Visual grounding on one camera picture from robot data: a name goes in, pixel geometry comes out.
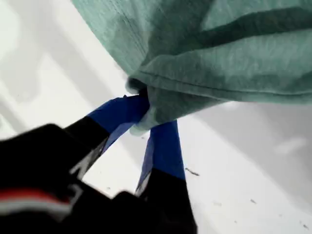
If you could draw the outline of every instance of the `cloth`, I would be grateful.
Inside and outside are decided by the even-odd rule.
[[[218,103],[312,100],[311,0],[72,0],[147,88],[148,130]]]

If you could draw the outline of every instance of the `red stripe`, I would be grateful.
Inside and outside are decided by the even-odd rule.
[[[40,189],[22,188],[22,189],[8,189],[0,190],[0,201],[5,200],[21,200],[21,199],[35,199],[42,201],[50,201],[57,203],[68,203],[61,201],[53,195],[44,192]]]

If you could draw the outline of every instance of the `white surface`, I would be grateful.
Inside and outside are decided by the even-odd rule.
[[[66,126],[126,92],[68,0],[0,0],[0,19],[1,138]],[[178,122],[185,166],[200,174],[186,172],[199,233],[312,231],[311,119],[311,106],[227,103]],[[85,181],[133,192],[146,141],[125,134]]]

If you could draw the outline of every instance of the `white floor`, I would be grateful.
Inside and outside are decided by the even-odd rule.
[[[67,126],[125,79],[69,0],[0,0],[1,139]],[[199,233],[312,232],[311,119],[311,106],[231,102],[179,120]],[[126,133],[84,180],[133,192],[147,137]]]

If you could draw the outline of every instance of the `green towel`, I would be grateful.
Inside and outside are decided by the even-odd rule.
[[[312,101],[311,0],[72,2],[128,90],[147,88],[142,129],[228,100]]]

